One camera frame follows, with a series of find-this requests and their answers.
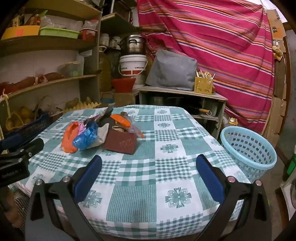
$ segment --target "checkered tablecloth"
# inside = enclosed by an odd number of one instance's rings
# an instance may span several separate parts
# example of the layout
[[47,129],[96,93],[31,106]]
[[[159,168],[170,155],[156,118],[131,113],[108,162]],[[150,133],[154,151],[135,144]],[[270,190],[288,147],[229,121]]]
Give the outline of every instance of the checkered tablecloth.
[[[248,179],[223,147],[182,108],[130,105],[115,108],[132,116],[146,136],[137,139],[133,155],[91,148],[73,154],[60,147],[69,123],[83,121],[101,109],[68,112],[38,137],[44,149],[30,159],[30,177],[18,183],[31,194],[34,183],[57,182],[100,155],[103,168],[79,207],[100,233],[130,239],[167,239],[202,231],[219,204],[215,202],[195,167],[203,153],[226,176]],[[236,219],[238,202],[231,219]],[[61,203],[56,201],[63,213]]]

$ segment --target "metal screw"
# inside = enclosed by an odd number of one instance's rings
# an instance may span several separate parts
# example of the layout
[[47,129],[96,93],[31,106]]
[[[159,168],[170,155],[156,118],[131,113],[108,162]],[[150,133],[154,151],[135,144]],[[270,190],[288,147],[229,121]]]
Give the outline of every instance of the metal screw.
[[36,183],[36,185],[41,185],[42,184],[42,182],[43,182],[43,180],[42,179],[38,179],[35,183]]
[[69,176],[65,176],[65,177],[63,177],[63,182],[65,182],[65,183],[67,183],[67,182],[69,182],[70,181],[70,177]]
[[256,183],[257,186],[261,186],[262,185],[262,182],[260,180],[256,180],[255,183]]
[[230,183],[235,182],[235,178],[234,178],[233,176],[229,176],[229,177],[227,178],[227,180],[228,180]]

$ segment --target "green plastic tray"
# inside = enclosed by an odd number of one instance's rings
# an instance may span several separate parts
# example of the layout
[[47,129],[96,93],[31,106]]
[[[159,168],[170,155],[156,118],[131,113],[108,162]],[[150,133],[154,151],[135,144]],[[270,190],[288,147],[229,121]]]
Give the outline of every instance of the green plastic tray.
[[77,39],[79,32],[68,30],[68,29],[62,29],[62,28],[44,27],[39,30],[39,35],[60,36],[60,37]]

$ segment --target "blue plastic bag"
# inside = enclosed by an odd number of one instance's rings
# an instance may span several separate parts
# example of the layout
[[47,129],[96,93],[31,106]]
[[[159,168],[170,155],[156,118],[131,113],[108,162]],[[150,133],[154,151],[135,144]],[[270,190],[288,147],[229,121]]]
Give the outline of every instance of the blue plastic bag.
[[74,138],[73,146],[79,149],[79,151],[86,150],[98,137],[96,135],[97,129],[98,125],[96,122],[88,123],[87,129]]

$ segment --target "laundry basket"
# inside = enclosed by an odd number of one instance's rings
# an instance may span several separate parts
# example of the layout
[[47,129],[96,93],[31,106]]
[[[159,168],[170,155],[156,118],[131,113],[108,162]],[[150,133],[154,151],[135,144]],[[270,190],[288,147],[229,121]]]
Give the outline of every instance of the laundry basket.
[[220,134],[222,146],[251,183],[276,164],[276,152],[259,134],[238,126],[228,126]]

